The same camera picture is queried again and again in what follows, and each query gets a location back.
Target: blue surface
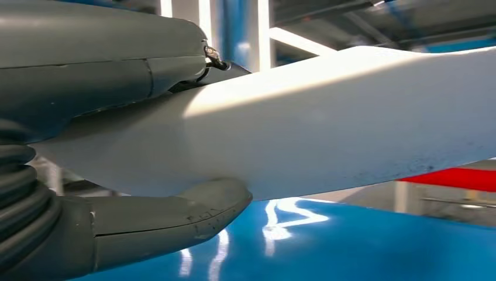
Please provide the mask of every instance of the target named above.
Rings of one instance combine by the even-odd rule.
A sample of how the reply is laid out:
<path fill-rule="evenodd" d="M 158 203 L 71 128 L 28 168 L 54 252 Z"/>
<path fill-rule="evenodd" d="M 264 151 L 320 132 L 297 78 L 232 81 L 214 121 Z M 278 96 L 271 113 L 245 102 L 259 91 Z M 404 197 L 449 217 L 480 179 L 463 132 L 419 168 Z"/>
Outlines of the blue surface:
<path fill-rule="evenodd" d="M 182 253 L 75 280 L 494 280 L 494 265 L 496 228 L 287 198 Z"/>
<path fill-rule="evenodd" d="M 246 0 L 219 1 L 220 32 L 217 33 L 221 43 L 220 51 L 225 60 L 248 68 L 248 24 L 249 3 Z"/>

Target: fluorescent light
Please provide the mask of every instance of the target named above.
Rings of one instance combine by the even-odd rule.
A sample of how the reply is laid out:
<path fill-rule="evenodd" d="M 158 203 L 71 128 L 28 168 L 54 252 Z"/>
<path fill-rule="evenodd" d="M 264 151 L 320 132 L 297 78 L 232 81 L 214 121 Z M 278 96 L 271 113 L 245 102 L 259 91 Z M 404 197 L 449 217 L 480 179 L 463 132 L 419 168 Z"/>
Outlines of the fluorescent light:
<path fill-rule="evenodd" d="M 172 18 L 172 0 L 160 0 L 160 15 Z"/>
<path fill-rule="evenodd" d="M 373 5 L 374 5 L 374 7 L 377 7 L 377 6 L 382 5 L 384 3 L 385 3 L 385 1 L 379 1 L 379 2 L 374 2 Z"/>
<path fill-rule="evenodd" d="M 199 25 L 210 43 L 212 40 L 212 16 L 210 13 L 210 0 L 198 0 Z"/>
<path fill-rule="evenodd" d="M 269 70 L 271 67 L 270 53 L 270 11 L 268 0 L 258 0 L 258 23 L 259 23 L 259 68 L 260 71 Z"/>
<path fill-rule="evenodd" d="M 465 208 L 465 209 L 482 209 L 484 208 L 484 206 L 479 206 L 479 205 L 469 205 L 469 204 L 464 204 L 464 205 L 461 205 L 462 208 Z"/>
<path fill-rule="evenodd" d="M 274 40 L 283 42 L 285 44 L 313 54 L 318 54 L 319 56 L 324 56 L 336 52 L 335 49 L 331 49 L 322 44 L 315 43 L 314 41 L 308 40 L 307 38 L 301 37 L 284 29 L 271 28 L 269 30 L 269 35 Z"/>

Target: red panel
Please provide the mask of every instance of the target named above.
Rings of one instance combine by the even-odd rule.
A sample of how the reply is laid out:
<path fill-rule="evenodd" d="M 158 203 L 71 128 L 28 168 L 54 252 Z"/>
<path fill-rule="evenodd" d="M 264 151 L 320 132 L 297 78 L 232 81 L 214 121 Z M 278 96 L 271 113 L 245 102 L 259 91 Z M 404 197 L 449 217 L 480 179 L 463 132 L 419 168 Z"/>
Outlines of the red panel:
<path fill-rule="evenodd" d="M 452 168 L 400 181 L 496 192 L 496 171 Z"/>

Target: ceiling light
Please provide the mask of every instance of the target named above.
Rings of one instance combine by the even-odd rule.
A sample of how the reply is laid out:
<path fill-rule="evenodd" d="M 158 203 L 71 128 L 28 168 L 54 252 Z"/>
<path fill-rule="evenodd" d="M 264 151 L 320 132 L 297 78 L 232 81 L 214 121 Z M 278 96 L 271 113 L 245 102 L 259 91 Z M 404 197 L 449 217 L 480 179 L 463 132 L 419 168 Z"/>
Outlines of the ceiling light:
<path fill-rule="evenodd" d="M 269 36 L 274 40 L 283 42 L 285 44 L 313 54 L 317 54 L 319 56 L 324 56 L 336 52 L 335 49 L 331 49 L 327 46 L 308 40 L 307 38 L 301 37 L 280 28 L 271 28 L 269 30 Z"/>
<path fill-rule="evenodd" d="M 386 1 L 383 1 L 383 0 L 381 0 L 381 1 L 372 1 L 372 5 L 374 5 L 374 7 L 377 7 L 377 6 L 382 5 L 384 3 L 386 3 Z"/>

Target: ceiling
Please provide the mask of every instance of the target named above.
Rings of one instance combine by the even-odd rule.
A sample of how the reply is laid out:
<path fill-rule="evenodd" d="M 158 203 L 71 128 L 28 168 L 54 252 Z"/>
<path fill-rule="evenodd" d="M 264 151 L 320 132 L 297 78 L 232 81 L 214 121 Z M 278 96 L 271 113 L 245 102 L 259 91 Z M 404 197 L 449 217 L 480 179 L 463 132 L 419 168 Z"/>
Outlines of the ceiling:
<path fill-rule="evenodd" d="M 272 0 L 273 25 L 333 49 L 357 45 L 429 50 L 496 38 L 495 0 Z M 275 44 L 280 64 L 313 54 Z"/>

